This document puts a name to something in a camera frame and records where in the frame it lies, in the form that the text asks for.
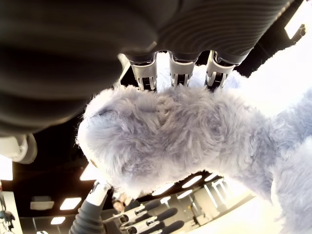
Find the plush head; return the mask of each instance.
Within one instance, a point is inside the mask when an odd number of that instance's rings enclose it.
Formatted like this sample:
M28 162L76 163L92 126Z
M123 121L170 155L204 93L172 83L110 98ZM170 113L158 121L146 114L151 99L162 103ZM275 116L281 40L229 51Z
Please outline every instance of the plush head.
M147 93L121 86L90 102L78 143L109 183L137 197L207 165L217 172L247 167L241 156L252 150L252 114L230 92L178 87Z

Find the gray robotic arm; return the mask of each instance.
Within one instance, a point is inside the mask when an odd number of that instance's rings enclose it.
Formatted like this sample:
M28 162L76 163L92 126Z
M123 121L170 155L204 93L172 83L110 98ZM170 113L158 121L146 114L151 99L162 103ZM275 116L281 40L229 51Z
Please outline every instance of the gray robotic arm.
M182 221L176 221L168 227L161 223L174 216L177 213L176 208L137 222L149 210L160 205L158 200L102 221L100 215L109 189L110 185L105 180L94 183L92 190L78 210L79 214L76 215L69 234L169 234L184 225Z

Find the bright light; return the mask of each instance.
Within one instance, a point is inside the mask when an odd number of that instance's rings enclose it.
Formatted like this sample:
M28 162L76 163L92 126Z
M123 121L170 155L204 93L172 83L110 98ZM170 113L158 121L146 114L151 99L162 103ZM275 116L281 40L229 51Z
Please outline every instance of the bright light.
M184 193L182 193L181 195L179 195L178 197L177 197L177 199L181 199L181 198L184 198L184 197L186 197L188 194L191 194L192 193L192 189L190 189L190 190L188 190L188 191L186 191L186 192L184 192Z
M13 180L12 160L0 155L0 180Z
M212 173L210 176L208 176L205 181L209 181L209 180L212 180L213 178L215 178L216 176L218 176L216 173Z
M210 199L211 199L211 201L213 202L214 206L215 206L216 208L218 208L218 205L217 205L217 203L216 203L216 201L215 201L215 198L214 198L214 196L212 195L212 193L210 192L210 190L208 189L207 185L204 185L204 188L206 189L206 192L208 193L208 196L210 197Z
M65 217L54 217L51 221L52 225L62 224L65 220Z
M161 203L161 204L164 204L164 203L168 202L170 199L171 199L170 196L164 197L164 198L162 198L162 199L160 200L160 203Z
M223 204L225 204L225 200L224 200L223 196L221 195L219 189L217 188L217 185L218 185L218 184L214 184L214 183L212 182L212 186L213 186L213 188L214 188L216 194L218 194L218 196L219 196L221 202L222 202Z
M81 202L81 197L67 198L60 206L60 210L72 210Z
M309 16L309 14L311 14L308 5L308 2L304 0L298 7L298 10L294 13L293 17L286 24L284 29L289 39L294 37L300 26L306 22L306 18Z
M195 176L193 179L189 180L188 182L186 182L185 184L182 185L182 188L185 189L185 188L188 188L190 187L191 185L195 184L197 181L199 181L203 176L202 175L198 175L198 176Z
M80 176L80 180L97 180L101 178L101 174L92 163L89 163Z
M157 189L155 192L152 193L153 196L157 196L162 194L163 192L167 191L168 189L170 189L172 186L174 186L175 183L169 183L166 184L164 187Z

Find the person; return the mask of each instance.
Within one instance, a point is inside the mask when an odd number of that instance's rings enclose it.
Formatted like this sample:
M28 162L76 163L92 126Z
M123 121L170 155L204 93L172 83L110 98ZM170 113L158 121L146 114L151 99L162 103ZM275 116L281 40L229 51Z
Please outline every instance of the person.
M113 208L119 213L125 212L126 204L124 202L121 202L119 200L113 200L112 204Z

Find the gray plush toy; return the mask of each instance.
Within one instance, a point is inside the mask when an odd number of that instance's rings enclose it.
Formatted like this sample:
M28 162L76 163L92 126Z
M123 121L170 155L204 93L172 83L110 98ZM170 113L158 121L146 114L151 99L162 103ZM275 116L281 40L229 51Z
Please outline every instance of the gray plush toy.
M216 172L281 209L282 233L312 233L312 36L279 51L249 79L233 72L223 90L105 90L88 105L78 143L116 188L138 196L202 170Z

